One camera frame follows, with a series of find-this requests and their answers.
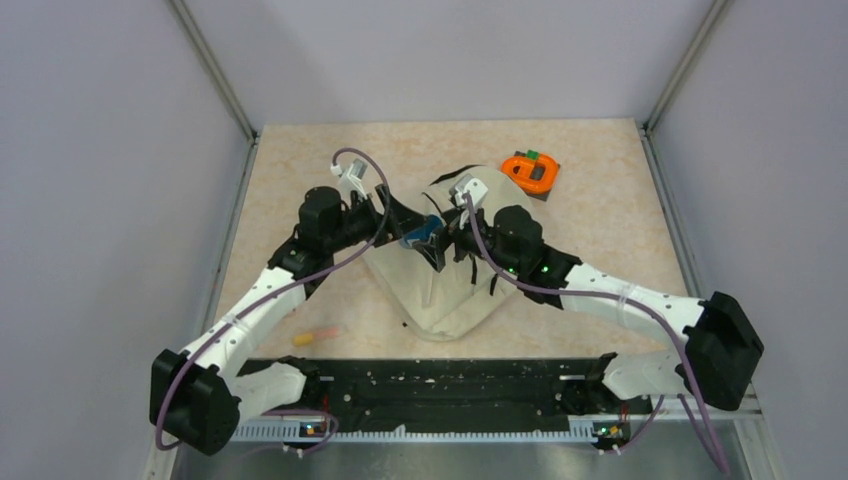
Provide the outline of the yellow pink highlighter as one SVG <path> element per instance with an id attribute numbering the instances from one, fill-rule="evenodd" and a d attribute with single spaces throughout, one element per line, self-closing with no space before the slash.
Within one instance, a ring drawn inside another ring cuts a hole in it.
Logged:
<path id="1" fill-rule="evenodd" d="M 342 332 L 343 330 L 340 327 L 327 327 L 297 334 L 292 337 L 291 342 L 295 347 L 307 346 L 316 342 L 335 338 Z"/>

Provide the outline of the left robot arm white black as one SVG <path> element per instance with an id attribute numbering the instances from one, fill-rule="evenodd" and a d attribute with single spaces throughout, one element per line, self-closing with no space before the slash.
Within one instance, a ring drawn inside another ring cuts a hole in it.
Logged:
<path id="1" fill-rule="evenodd" d="M 180 351 L 165 349 L 155 358 L 149 418 L 159 449 L 169 449 L 164 437 L 171 435 L 175 446 L 213 455 L 247 420 L 284 405 L 302 414 L 317 407 L 321 388 L 297 367 L 276 362 L 251 374 L 241 369 L 284 317 L 343 268 L 336 253 L 358 245 L 364 254 L 426 226 L 427 216 L 398 202 L 387 186 L 378 186 L 377 194 L 382 212 L 359 193 L 345 201 L 333 187 L 307 191 L 292 235 L 237 304 Z"/>

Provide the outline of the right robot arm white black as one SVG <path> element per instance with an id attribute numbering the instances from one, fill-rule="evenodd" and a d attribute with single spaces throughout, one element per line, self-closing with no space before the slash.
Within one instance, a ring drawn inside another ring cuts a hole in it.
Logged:
<path id="1" fill-rule="evenodd" d="M 538 304 L 594 315 L 666 343 L 665 351 L 603 360 L 600 376 L 586 385 L 589 404 L 600 412 L 637 396 L 686 393 L 701 404 L 736 411 L 764 353 L 735 297 L 720 291 L 707 299 L 676 296 L 603 273 L 546 244 L 541 224 L 518 205 L 498 210 L 491 224 L 483 210 L 429 215 L 401 243 L 437 271 L 445 267 L 449 248 L 458 260 L 474 255 Z"/>

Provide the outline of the blue glue bottle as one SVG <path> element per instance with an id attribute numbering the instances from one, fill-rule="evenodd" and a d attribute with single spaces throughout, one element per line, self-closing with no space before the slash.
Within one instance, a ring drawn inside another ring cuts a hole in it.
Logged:
<path id="1" fill-rule="evenodd" d="M 413 249 L 419 243 L 428 243 L 431 235 L 436 229 L 443 226 L 442 219 L 437 215 L 427 215 L 424 223 L 405 233 L 400 239 L 400 245 L 406 249 Z"/>

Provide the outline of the orange tape dispenser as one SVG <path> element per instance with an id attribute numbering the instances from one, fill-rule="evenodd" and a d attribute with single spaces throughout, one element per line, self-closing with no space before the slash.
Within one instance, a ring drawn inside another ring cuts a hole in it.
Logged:
<path id="1" fill-rule="evenodd" d="M 561 165 L 551 156 L 534 150 L 515 151 L 500 171 L 528 196 L 545 199 L 556 183 Z"/>

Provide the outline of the beige canvas student bag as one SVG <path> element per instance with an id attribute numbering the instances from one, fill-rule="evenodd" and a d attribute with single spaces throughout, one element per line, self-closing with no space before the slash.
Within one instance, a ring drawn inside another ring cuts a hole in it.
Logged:
<path id="1" fill-rule="evenodd" d="M 435 204 L 446 213 L 453 205 L 449 190 L 464 175 L 471 175 L 488 188 L 482 209 L 486 223 L 493 225 L 495 213 L 503 207 L 519 205 L 533 212 L 531 199 L 505 174 L 488 166 L 471 166 L 455 178 L 434 185 L 401 190 L 397 198 L 406 207 L 424 214 L 437 214 Z M 402 324 L 420 339 L 430 342 L 454 341 L 483 322 L 510 296 L 516 287 L 496 280 L 485 260 L 469 256 L 454 262 L 449 248 L 446 266 L 436 272 L 422 255 L 392 243 L 365 255 L 365 262 L 387 295 Z"/>

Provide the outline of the black square pad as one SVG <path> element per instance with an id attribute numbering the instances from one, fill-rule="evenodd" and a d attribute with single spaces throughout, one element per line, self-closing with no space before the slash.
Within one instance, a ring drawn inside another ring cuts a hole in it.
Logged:
<path id="1" fill-rule="evenodd" d="M 530 197 L 546 201 L 557 181 L 560 165 L 554 160 L 536 159 L 522 190 Z"/>

